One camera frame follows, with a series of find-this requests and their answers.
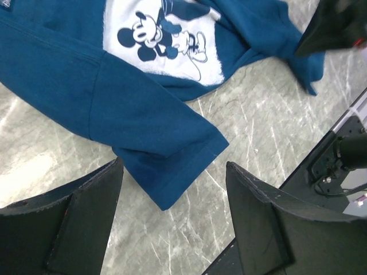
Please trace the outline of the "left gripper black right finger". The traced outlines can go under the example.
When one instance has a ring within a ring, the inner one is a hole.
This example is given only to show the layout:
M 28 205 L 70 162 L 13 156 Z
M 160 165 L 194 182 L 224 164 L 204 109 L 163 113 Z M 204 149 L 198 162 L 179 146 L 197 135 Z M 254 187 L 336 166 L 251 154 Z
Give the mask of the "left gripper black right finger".
M 226 186 L 244 274 L 365 274 L 366 219 L 302 201 L 234 162 Z

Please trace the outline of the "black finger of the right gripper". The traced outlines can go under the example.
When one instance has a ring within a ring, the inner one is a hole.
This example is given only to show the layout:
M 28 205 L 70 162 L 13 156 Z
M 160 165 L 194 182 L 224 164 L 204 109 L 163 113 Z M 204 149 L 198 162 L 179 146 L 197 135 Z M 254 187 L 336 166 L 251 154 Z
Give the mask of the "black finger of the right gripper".
M 366 47 L 366 0 L 320 1 L 295 50 L 309 56 Z

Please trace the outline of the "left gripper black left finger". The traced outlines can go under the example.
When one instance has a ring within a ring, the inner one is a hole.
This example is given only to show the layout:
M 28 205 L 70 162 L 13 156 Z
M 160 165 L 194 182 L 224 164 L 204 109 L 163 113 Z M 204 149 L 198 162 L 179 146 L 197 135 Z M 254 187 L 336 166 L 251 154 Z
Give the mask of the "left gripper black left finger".
M 1 209 L 1 274 L 100 274 L 122 187 L 116 158 Z

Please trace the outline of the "blue Mickey Mouse t-shirt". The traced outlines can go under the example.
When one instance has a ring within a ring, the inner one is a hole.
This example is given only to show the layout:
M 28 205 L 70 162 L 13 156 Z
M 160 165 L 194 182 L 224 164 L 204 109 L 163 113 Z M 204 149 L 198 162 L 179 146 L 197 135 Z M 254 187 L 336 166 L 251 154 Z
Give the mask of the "blue Mickey Mouse t-shirt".
M 2 1 L 1 83 L 167 210 L 228 146 L 187 102 L 267 57 L 314 95 L 325 56 L 295 56 L 301 36 L 284 1 Z

